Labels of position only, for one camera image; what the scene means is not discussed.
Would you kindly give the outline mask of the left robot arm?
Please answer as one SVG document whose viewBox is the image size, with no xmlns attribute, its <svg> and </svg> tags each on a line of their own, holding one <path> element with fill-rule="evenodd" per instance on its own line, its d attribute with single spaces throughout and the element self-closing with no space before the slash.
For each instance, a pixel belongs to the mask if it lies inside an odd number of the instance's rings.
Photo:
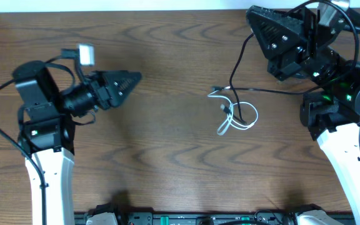
<svg viewBox="0 0 360 225">
<path fill-rule="evenodd" d="M 31 180 L 33 224 L 74 224 L 72 176 L 75 117 L 98 109 L 119 107 L 142 79 L 140 72 L 93 71 L 79 75 L 81 82 L 59 90 L 49 68 L 58 64 L 30 61 L 14 70 L 29 120 L 19 122 L 18 142 L 30 159 L 26 168 Z"/>
</svg>

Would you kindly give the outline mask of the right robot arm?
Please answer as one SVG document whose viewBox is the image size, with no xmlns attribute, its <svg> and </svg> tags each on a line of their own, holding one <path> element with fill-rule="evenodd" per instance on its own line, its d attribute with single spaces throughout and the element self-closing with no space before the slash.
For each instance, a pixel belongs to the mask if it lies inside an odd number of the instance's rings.
<svg viewBox="0 0 360 225">
<path fill-rule="evenodd" d="M 306 3 L 290 11 L 252 6 L 247 21 L 276 79 L 309 79 L 300 120 L 331 162 L 360 224 L 360 65 L 331 44 L 342 31 L 360 33 L 360 13 L 347 1 Z"/>
</svg>

